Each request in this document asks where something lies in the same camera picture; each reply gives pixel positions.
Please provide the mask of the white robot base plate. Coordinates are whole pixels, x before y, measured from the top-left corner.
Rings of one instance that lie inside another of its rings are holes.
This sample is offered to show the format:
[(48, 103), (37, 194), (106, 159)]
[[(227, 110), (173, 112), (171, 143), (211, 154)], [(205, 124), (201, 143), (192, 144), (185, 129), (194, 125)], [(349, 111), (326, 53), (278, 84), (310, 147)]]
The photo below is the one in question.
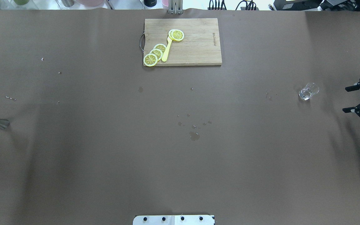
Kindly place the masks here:
[(214, 215), (139, 215), (133, 225), (215, 225)]

